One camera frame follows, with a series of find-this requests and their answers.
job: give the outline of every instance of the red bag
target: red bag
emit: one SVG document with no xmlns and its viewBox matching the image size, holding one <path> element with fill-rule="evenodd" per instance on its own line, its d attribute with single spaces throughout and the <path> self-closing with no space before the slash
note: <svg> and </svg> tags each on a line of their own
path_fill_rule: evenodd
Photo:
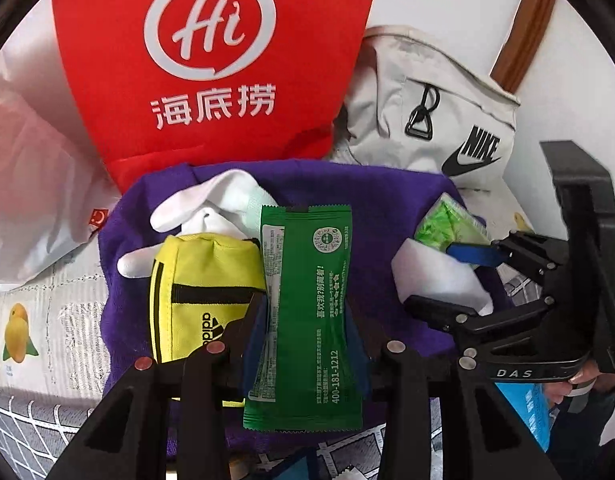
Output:
<svg viewBox="0 0 615 480">
<path fill-rule="evenodd" d="M 179 162 L 324 156 L 371 1 L 53 4 L 70 88 L 125 190 Z"/>
</svg>

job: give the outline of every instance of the tissue packet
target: tissue packet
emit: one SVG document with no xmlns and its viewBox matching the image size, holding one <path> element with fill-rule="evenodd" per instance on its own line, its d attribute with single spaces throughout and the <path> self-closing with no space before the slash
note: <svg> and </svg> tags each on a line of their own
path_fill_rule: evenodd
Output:
<svg viewBox="0 0 615 480">
<path fill-rule="evenodd" d="M 459 202 L 443 193 L 421 220 L 414 239 L 444 253 L 452 242 L 489 245 L 491 237 Z"/>
<path fill-rule="evenodd" d="M 261 235 L 268 333 L 244 427 L 360 429 L 361 395 L 345 339 L 350 207 L 264 206 Z"/>
</svg>

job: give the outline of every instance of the blue package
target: blue package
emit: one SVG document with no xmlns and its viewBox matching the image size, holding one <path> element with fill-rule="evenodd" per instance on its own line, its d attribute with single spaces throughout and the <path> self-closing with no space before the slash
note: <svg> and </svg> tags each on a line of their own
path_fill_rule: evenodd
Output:
<svg viewBox="0 0 615 480">
<path fill-rule="evenodd" d="M 495 383 L 537 439 L 543 451 L 549 446 L 549 412 L 540 384 Z"/>
</svg>

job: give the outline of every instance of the yellow pouch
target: yellow pouch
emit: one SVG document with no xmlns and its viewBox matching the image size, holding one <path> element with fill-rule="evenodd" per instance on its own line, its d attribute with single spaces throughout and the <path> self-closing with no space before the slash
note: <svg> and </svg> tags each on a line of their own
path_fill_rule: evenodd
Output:
<svg viewBox="0 0 615 480">
<path fill-rule="evenodd" d="M 166 238 L 155 257 L 150 284 L 156 361 L 182 359 L 219 339 L 230 321 L 245 316 L 258 291 L 265 291 L 265 277 L 253 241 L 211 233 Z"/>
</svg>

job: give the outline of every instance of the green packet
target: green packet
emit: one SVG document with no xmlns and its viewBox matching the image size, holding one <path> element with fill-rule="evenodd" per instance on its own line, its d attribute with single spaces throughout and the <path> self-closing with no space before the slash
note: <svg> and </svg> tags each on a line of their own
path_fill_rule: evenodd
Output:
<svg viewBox="0 0 615 480">
<path fill-rule="evenodd" d="M 426 213 L 414 239 L 443 253 L 452 242 L 489 245 L 491 241 L 487 229 L 447 193 Z"/>
<path fill-rule="evenodd" d="M 358 430 L 344 300 L 349 206 L 264 206 L 261 242 L 268 333 L 243 425 L 260 431 Z"/>
</svg>

